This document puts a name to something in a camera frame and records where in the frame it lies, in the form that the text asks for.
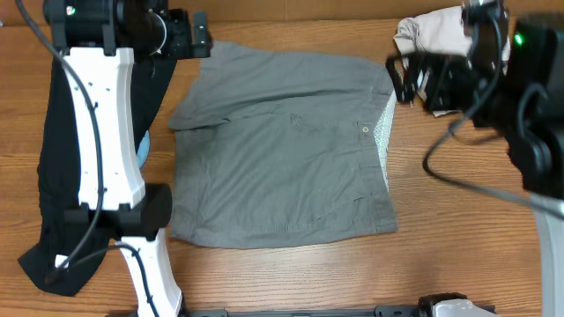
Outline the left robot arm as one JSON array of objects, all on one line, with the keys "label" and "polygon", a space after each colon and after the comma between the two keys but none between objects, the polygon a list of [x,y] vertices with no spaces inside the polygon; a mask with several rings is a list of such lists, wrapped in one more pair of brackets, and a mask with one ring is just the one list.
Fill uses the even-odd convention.
[{"label": "left robot arm", "polygon": [[206,58],[212,37],[204,12],[165,1],[50,0],[43,7],[51,49],[74,106],[80,158],[78,207],[65,219],[103,234],[122,252],[139,316],[183,316],[166,243],[172,191],[146,183],[135,153],[131,113],[136,60]]}]

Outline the grey shorts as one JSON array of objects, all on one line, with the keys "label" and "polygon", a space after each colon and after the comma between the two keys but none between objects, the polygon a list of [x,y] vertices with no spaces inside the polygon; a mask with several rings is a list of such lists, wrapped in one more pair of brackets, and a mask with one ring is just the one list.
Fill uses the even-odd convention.
[{"label": "grey shorts", "polygon": [[394,232],[394,106],[388,71],[369,60],[216,42],[168,122],[171,236],[250,249]]}]

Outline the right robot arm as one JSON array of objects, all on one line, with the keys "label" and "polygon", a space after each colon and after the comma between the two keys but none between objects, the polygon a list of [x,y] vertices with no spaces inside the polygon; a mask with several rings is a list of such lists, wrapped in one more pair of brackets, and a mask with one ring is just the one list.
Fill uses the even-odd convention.
[{"label": "right robot arm", "polygon": [[501,1],[470,1],[466,55],[415,51],[387,59],[402,103],[421,98],[428,112],[459,111],[508,143],[524,195],[476,191],[532,209],[540,245],[542,313],[563,313],[563,16],[530,13],[508,28]]}]

